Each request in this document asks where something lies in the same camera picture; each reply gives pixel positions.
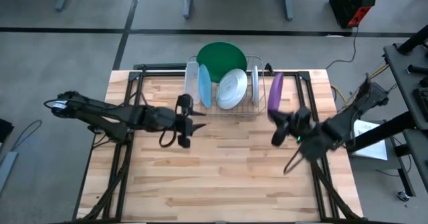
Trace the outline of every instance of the green bowl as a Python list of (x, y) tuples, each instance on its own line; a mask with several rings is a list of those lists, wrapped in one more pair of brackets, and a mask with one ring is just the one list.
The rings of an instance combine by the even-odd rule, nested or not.
[(207, 66), (212, 82), (219, 83), (222, 77), (229, 71), (241, 69), (247, 71), (247, 58), (236, 46), (215, 42), (203, 47), (197, 56), (196, 61)]

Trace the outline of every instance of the concrete floor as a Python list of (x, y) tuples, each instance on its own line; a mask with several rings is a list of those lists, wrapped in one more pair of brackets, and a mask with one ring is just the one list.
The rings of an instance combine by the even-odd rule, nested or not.
[[(55, 0), (0, 0), (0, 27), (123, 28), (131, 1), (68, 0), (64, 12), (57, 13)], [(195, 0), (194, 16), (188, 21), (181, 17), (183, 0), (139, 0), (132, 28), (341, 31), (327, 1), (296, 0), (295, 19), (287, 22), (281, 0)], [(360, 32), (415, 32), (428, 23), (427, 4), (428, 0), (377, 0)], [(101, 33), (0, 33), (0, 118), (15, 125), (0, 158), (30, 122), (43, 120), (18, 149), (19, 158), (0, 196), (2, 223), (72, 218), (92, 135), (85, 124), (56, 118), (42, 103), (67, 90), (102, 99), (120, 38), (120, 34)], [(212, 41), (233, 42), (246, 54), (283, 69), (325, 68), (332, 60), (352, 55), (350, 37), (130, 35), (120, 69), (185, 62)], [(349, 96), (364, 73), (381, 62), (383, 46), (402, 41), (357, 38), (355, 61), (329, 69), (330, 81)], [(395, 83), (389, 70), (376, 81), (386, 89)], [(390, 119), (407, 110), (398, 89), (390, 99), (388, 106), (371, 110), (363, 119)], [(340, 108), (342, 102), (337, 100), (336, 105)], [(409, 174), (417, 197), (403, 203), (394, 196), (403, 189), (399, 178), (354, 171), (364, 216), (426, 223), (428, 194), (417, 169)]]

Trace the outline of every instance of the butcher block tabletop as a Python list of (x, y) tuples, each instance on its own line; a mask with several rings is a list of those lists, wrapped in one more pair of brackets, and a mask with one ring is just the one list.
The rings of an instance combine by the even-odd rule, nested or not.
[[(326, 70), (305, 71), (310, 73), (320, 120), (335, 115)], [(123, 102), (128, 75), (129, 71), (112, 72), (106, 102)], [(265, 77), (266, 97), (272, 80)], [(150, 105), (174, 108), (183, 84), (184, 77), (144, 77), (142, 92)], [(263, 91), (262, 81), (259, 88)], [(305, 103), (310, 106), (305, 85), (303, 89)], [(296, 81), (284, 76), (280, 110), (291, 112), (299, 107)], [(136, 131), (122, 222), (320, 220), (310, 165), (303, 161), (283, 175), (298, 145), (292, 137), (279, 148), (270, 144), (276, 127), (265, 110), (255, 117), (198, 116), (193, 120), (207, 125), (194, 133), (187, 149), (177, 143), (161, 148), (160, 133)], [(167, 134), (164, 142), (171, 136)], [(92, 151), (77, 218), (89, 213), (106, 190), (113, 154), (114, 143)], [(346, 150), (329, 152), (327, 157), (334, 187), (347, 205), (362, 215)], [(118, 188), (112, 200), (112, 217), (117, 195)], [(329, 214), (324, 189), (323, 195)]]

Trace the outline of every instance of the purple object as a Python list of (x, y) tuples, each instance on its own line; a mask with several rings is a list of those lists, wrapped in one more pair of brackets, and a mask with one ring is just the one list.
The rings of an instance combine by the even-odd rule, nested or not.
[(280, 108), (283, 73), (277, 73), (272, 82), (269, 91), (269, 100), (267, 101), (267, 110), (278, 110)]

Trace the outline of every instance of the wire dish rack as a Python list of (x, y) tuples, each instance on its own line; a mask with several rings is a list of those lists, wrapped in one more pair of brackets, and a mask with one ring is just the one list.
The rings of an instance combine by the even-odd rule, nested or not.
[[(195, 62), (197, 56), (192, 56), (187, 62)], [(212, 106), (206, 108), (202, 101), (199, 104), (193, 106), (193, 110), (204, 113), (208, 116), (257, 116), (261, 114), (267, 106), (266, 103), (266, 90), (265, 90), (265, 76), (264, 76), (264, 64), (263, 60), (257, 56), (246, 56), (247, 58), (247, 91), (245, 96), (242, 98), (241, 102), (229, 110), (224, 110), (217, 105), (215, 100), (215, 93), (217, 93), (218, 83), (212, 83)], [(251, 73), (253, 72), (253, 67), (257, 66), (259, 71), (258, 73), (258, 82), (259, 82), (259, 100), (258, 104), (254, 104), (252, 97), (252, 87), (251, 87)]]

